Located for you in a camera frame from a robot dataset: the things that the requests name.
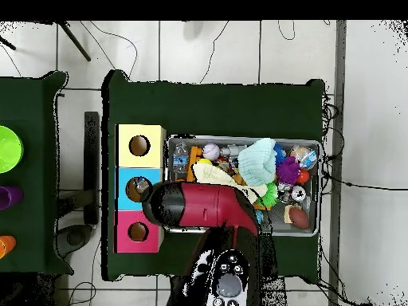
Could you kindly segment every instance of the gray plastic bin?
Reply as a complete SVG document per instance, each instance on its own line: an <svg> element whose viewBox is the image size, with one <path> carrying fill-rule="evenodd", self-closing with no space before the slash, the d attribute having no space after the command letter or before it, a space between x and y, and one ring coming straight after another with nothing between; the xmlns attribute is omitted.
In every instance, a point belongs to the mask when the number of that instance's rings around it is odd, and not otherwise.
<svg viewBox="0 0 408 306"><path fill-rule="evenodd" d="M229 137L229 136L191 136L188 138L185 135L171 135L167 139L168 160L167 167L164 171L164 179L175 180L175 173L173 168L173 153L177 143L184 141L187 146L204 147L208 143L215 143L220 148L230 144L235 145L251 145L261 138L247 138L247 137ZM307 197L304 199L302 209L309 216L310 227L307 230L298 229L295 226L284 223L284 207L286 204L278 202L271 208L269 218L271 224L269 224L268 217L264 216L264 221L261 224L262 232L269 232L272 228L274 236L292 236L292 237L311 237L314 236L319 230L320 226L320 192L321 192L321 144L316 141L307 141L303 139L275 139L286 151L290 150L295 145L301 145L303 147L310 147L313 149L318 158L317 164L309 171L311 179L306 182L303 187L306 191ZM190 228L190 229L168 229L170 232L194 232L203 233L206 228Z"/></svg>

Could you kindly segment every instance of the pink box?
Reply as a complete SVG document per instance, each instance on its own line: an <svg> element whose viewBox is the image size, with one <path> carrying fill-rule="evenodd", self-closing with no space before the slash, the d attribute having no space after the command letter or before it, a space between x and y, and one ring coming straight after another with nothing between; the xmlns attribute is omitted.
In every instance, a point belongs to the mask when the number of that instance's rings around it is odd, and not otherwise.
<svg viewBox="0 0 408 306"><path fill-rule="evenodd" d="M147 236L143 241L133 241L129 237L132 224L143 223L147 228ZM150 223L143 211L118 211L116 225L117 253L157 253L164 239L164 229Z"/></svg>

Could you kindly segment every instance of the yellow box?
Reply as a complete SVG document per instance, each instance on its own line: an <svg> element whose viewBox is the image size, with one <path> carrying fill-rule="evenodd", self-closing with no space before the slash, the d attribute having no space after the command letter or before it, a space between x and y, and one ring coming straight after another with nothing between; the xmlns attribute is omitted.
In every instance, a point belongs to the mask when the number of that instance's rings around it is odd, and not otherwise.
<svg viewBox="0 0 408 306"><path fill-rule="evenodd" d="M119 133L119 163L117 164L119 167L163 167L166 131L161 126L119 124L117 127Z"/></svg>

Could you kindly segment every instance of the red toy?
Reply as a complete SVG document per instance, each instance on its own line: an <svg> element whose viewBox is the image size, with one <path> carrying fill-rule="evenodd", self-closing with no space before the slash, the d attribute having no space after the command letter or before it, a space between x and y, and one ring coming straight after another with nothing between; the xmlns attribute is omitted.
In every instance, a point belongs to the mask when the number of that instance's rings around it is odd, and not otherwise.
<svg viewBox="0 0 408 306"><path fill-rule="evenodd" d="M300 169L300 174L297 177L297 182L300 184L306 183L310 179L310 174L305 169Z"/></svg>

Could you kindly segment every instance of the green tablecloth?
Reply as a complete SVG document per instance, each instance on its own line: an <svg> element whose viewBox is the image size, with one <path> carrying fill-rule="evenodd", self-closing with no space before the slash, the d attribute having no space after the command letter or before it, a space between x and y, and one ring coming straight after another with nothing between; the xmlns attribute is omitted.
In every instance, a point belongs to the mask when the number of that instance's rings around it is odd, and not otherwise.
<svg viewBox="0 0 408 306"><path fill-rule="evenodd" d="M120 70L111 71L102 86L103 278L183 275L199 238L199 234L169 233L158 254L113 252L116 124L160 124L168 135L321 141L323 91L321 80L308 85L139 83L129 82ZM279 274L317 282L318 237L275 237Z"/></svg>
<svg viewBox="0 0 408 306"><path fill-rule="evenodd" d="M0 272L71 273L54 251L57 220L56 94L66 74L51 72L40 79L0 77L0 124L15 131L24 156L0 174L0 186L24 190L21 203L0 211L0 236L12 235L16 247L0 259Z"/></svg>

